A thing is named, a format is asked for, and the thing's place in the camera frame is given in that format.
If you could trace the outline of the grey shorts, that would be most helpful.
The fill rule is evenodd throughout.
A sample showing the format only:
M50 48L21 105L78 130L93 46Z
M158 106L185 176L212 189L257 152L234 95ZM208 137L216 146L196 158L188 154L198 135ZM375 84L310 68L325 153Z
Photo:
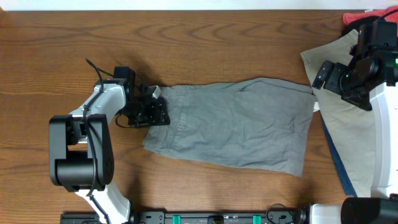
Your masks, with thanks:
M144 147L162 156L301 176L316 96L285 80L164 87L170 124Z

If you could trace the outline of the red garment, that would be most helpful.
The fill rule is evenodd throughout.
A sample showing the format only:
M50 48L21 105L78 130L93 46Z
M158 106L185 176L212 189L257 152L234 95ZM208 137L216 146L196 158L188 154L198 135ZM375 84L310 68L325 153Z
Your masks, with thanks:
M357 12L357 13L351 13L351 12L345 12L343 14L342 20L345 25L349 25L352 22L358 21L360 19L364 18L369 18L369 17L382 17L388 12L392 12L393 10L397 9L397 6L391 6L388 7L387 9L369 9L364 12Z

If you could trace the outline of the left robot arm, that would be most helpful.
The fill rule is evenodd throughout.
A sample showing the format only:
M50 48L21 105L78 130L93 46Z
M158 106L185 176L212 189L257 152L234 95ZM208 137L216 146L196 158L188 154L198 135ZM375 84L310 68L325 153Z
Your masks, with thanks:
M120 116L127 128L170 124L159 86L136 84L136 72L117 66L107 78L96 68L93 93L67 115L49 121L49 167L54 185L86 200L94 213L64 213L60 223L139 223L132 205L113 181L109 124Z

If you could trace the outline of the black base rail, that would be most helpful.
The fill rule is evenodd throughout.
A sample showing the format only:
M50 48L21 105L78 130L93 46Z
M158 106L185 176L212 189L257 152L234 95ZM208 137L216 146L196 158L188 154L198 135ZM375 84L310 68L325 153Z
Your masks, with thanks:
M275 203L264 212L206 213L166 212L165 210L135 211L129 208L125 221L133 224L266 224L266 223L309 223L310 206L287 208Z

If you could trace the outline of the beige khaki shorts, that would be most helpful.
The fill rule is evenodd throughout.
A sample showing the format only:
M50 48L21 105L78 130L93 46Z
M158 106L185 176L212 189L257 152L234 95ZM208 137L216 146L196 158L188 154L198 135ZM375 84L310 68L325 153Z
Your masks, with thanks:
M352 30L330 44L302 52L309 82L313 82L325 60L349 64L349 52L357 42L358 32ZM357 196L370 197L376 152L373 113L343 101L331 91L314 88L313 93Z

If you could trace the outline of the black garment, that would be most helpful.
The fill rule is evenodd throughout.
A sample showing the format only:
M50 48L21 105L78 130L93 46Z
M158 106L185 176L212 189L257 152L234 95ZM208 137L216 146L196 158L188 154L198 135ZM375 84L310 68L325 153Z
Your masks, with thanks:
M359 28L361 25L372 23L375 20L377 20L378 18L379 18L379 16L369 16L369 17L364 17L361 19L357 19L353 22L350 22L348 25L345 25L345 27L341 31L341 36L348 34L352 30L359 31Z

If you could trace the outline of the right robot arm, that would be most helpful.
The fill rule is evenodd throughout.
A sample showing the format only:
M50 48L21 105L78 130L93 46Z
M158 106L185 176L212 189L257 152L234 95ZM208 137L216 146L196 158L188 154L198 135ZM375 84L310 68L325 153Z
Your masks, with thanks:
M365 195L314 203L297 223L397 222L397 24L375 19L301 54L344 166L367 178Z

